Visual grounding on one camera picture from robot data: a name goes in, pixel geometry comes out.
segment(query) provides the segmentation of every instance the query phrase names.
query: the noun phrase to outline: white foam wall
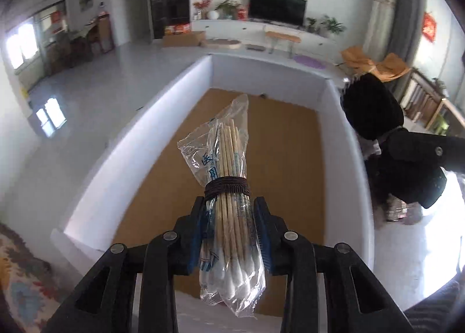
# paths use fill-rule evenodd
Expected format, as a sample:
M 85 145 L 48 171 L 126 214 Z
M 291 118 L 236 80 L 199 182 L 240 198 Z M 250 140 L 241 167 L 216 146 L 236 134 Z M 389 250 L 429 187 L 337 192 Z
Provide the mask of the white foam wall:
M 203 57 L 142 109 L 94 166 L 64 233 L 106 251 L 139 186 L 197 101 L 210 88 L 212 59 Z
M 215 54 L 213 87 L 252 95 L 266 94 L 278 101 L 317 110 L 326 80 L 271 61 Z
M 79 242 L 88 249 L 105 251 L 111 245 L 150 168 L 210 87 L 266 93 L 319 113 L 325 164 L 325 244 L 347 242 L 373 268 L 373 220 L 362 156 L 334 84 L 272 61 L 220 54 L 200 59 L 171 82 L 96 164 L 64 230 L 73 244 L 67 247 L 78 248 Z
M 339 103 L 333 83 L 319 104 L 325 163 L 325 245 L 346 242 L 370 269 L 374 262 L 374 227 L 368 180 L 355 132 Z

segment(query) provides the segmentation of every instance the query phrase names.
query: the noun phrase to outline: small stool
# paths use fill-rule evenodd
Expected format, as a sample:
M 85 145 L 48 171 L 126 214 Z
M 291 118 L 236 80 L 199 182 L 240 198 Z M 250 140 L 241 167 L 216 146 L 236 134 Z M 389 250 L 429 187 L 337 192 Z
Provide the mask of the small stool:
M 302 40 L 295 35 L 281 34 L 280 32 L 267 31 L 265 33 L 266 37 L 271 38 L 271 49 L 270 53 L 273 53 L 278 40 L 287 40 L 289 41 L 289 58 L 292 58 L 292 51 L 294 50 L 294 43 L 301 43 Z

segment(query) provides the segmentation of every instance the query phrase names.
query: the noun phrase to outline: red box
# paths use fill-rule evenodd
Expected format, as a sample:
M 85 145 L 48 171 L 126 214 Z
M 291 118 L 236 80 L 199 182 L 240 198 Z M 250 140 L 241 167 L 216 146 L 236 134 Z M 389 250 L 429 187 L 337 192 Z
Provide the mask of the red box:
M 174 33 L 175 34 L 187 34 L 191 31 L 191 24 L 177 24 L 174 26 Z
M 184 24 L 175 24 L 171 26 L 166 26 L 164 28 L 165 35 L 173 35 L 173 34 L 187 34 L 191 31 L 191 24 L 184 23 Z

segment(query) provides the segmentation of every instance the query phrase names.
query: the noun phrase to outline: cardboard bottom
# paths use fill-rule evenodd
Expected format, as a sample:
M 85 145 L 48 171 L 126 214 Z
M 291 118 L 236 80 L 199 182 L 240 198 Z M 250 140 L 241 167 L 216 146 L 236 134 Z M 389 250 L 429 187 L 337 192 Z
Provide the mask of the cardboard bottom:
M 128 207 L 114 242 L 147 244 L 190 213 L 203 188 L 189 170 L 177 141 L 209 121 L 239 93 L 210 89 L 163 150 Z M 308 108 L 249 95 L 246 152 L 252 198 L 264 196 L 271 214 L 309 241 L 324 240 L 324 164 L 317 113 Z M 176 276 L 175 288 L 199 297 L 198 269 Z M 285 277 L 267 276 L 267 288 L 255 313 L 282 316 Z

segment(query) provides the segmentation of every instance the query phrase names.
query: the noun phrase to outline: metal screw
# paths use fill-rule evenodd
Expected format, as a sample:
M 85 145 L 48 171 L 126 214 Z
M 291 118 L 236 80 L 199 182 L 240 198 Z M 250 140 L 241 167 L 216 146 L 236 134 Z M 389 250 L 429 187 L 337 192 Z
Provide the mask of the metal screw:
M 175 231 L 168 231 L 164 233 L 163 238 L 166 241 L 173 241 L 176 239 L 177 236 L 178 234 Z
M 112 247 L 110 248 L 110 251 L 113 254 L 120 254 L 123 250 L 124 250 L 123 244 L 115 244 L 115 245 L 112 245 Z
M 350 252 L 350 246 L 348 246 L 346 243 L 341 242 L 336 245 L 336 249 L 338 250 L 339 253 L 346 254 Z
M 294 240 L 297 240 L 297 237 L 298 237 L 298 234 L 296 232 L 293 232 L 293 231 L 287 231 L 285 234 L 284 234 L 284 238 L 286 240 L 289 240 L 289 241 L 294 241 Z

